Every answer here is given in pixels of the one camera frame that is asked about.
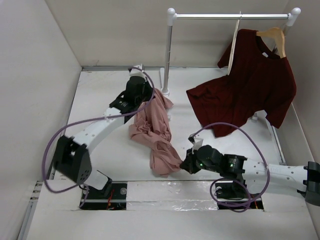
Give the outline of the pink t shirt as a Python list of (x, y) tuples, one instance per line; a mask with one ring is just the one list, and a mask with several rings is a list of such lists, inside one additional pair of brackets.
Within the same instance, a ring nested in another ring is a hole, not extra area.
[(128, 128), (129, 137), (151, 149), (149, 166), (157, 176), (168, 177), (180, 170), (182, 159), (171, 144), (172, 133), (167, 110), (173, 103), (155, 90), (154, 99), (134, 116), (133, 124)]

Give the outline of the cream plastic hanger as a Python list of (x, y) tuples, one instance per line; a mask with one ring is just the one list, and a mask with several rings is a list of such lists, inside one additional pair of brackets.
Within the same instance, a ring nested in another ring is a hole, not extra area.
[(235, 24), (234, 34), (233, 34), (233, 38), (232, 38), (232, 42), (231, 42), (231, 48), (230, 48), (227, 75), (230, 75), (231, 70), (232, 70), (234, 54), (235, 54), (235, 47), (236, 47), (236, 41), (237, 41), (237, 34), (238, 34), (238, 30), (239, 30), (241, 19), (242, 19), (242, 17), (240, 16), (240, 18), (237, 20), (237, 22)]

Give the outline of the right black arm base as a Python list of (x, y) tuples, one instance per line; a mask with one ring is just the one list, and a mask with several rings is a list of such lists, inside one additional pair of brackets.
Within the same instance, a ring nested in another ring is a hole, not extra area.
[[(224, 202), (226, 204), (235, 203), (235, 204), (243, 204), (248, 198), (245, 190), (232, 181), (218, 181), (215, 184), (214, 196), (217, 200)], [(245, 206), (236, 206), (228, 208), (224, 205), (217, 204), (218, 210), (234, 210), (234, 211), (242, 211), (246, 207)], [(250, 203), (248, 210), (264, 210), (264, 205), (262, 199), (259, 198), (256, 201)]]

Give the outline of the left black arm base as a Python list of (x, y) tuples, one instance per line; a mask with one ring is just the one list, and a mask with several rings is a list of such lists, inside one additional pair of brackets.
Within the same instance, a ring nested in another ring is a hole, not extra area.
[(116, 181), (107, 186), (106, 194), (101, 190), (89, 186), (87, 194), (86, 187), (82, 187), (80, 197), (81, 210), (123, 211), (127, 209), (128, 182)]

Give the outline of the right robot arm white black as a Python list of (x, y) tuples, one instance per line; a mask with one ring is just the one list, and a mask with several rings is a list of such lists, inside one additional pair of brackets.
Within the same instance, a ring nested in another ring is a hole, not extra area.
[(320, 164), (309, 161), (303, 166), (285, 166), (265, 164), (250, 158), (235, 154), (222, 154), (210, 145), (192, 148), (186, 151), (186, 158), (180, 164), (182, 170), (196, 174), (200, 170), (218, 173), (229, 181), (231, 191), (237, 197), (242, 197), (249, 191), (250, 181), (275, 183), (295, 189), (304, 200), (314, 206), (320, 205)]

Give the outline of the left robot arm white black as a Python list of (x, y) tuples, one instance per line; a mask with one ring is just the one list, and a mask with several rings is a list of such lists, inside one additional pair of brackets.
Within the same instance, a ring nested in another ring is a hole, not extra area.
[(125, 90), (109, 104), (102, 119), (92, 120), (84, 130), (73, 136), (61, 136), (53, 155), (53, 167), (86, 191), (100, 198), (111, 194), (112, 179), (94, 169), (90, 155), (110, 133), (126, 124), (142, 103), (154, 98), (154, 90), (146, 77), (131, 76)]

